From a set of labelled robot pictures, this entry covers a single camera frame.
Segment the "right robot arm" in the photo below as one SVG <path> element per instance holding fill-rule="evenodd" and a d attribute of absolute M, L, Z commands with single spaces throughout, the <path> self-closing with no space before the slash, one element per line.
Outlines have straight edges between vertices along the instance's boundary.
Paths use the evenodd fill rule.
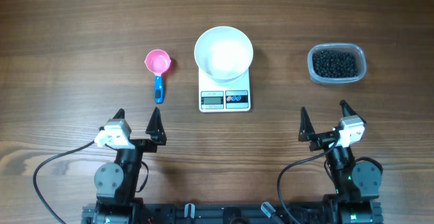
<path fill-rule="evenodd" d="M 301 108 L 298 140 L 310 142 L 311 151 L 321 151 L 325 169 L 335 193 L 325 194 L 322 201 L 302 204 L 294 210 L 303 223 L 382 223 L 379 198 L 382 165 L 369 157 L 356 158 L 351 145 L 358 143 L 366 121 L 349 104 L 340 101 L 342 117 L 329 132 L 316 133 L 307 110 Z"/>

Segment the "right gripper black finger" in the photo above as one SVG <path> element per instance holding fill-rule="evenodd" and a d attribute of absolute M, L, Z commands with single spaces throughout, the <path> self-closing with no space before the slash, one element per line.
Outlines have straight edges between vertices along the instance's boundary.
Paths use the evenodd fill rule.
<path fill-rule="evenodd" d="M 345 101 L 340 101 L 342 109 L 342 118 L 340 118 L 340 124 L 366 124 L 366 121 L 360 117 Z"/>
<path fill-rule="evenodd" d="M 299 141 L 314 140 L 316 133 L 305 107 L 301 108 L 300 115 L 301 117 L 300 117 L 300 129 L 299 129 L 298 140 Z"/>

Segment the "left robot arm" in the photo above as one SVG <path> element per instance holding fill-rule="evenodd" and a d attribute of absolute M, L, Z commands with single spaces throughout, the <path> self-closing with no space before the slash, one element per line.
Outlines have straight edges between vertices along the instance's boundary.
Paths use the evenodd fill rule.
<path fill-rule="evenodd" d="M 97 189 L 96 205 L 93 210 L 84 211 L 83 223 L 153 223 L 153 215 L 146 208 L 142 198 L 135 195 L 147 183 L 138 185 L 144 153 L 155 153 L 158 146 L 164 146 L 167 137 L 163 129 L 160 110 L 156 107 L 151 115 L 145 133 L 149 138 L 131 139 L 132 130 L 125 120 L 125 110 L 120 109 L 112 119 L 100 128 L 95 138 L 99 147 L 107 146 L 116 151 L 115 161 L 99 167 L 94 175 Z"/>

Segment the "pink scoop with blue handle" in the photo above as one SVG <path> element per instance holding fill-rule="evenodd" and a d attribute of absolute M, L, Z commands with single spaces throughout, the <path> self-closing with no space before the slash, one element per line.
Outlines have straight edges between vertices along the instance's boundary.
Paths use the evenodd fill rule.
<path fill-rule="evenodd" d="M 170 68 L 171 59 L 167 52 L 163 50 L 150 51 L 144 63 L 148 70 L 155 75 L 154 95 L 157 104 L 163 103 L 164 85 L 162 75 Z"/>

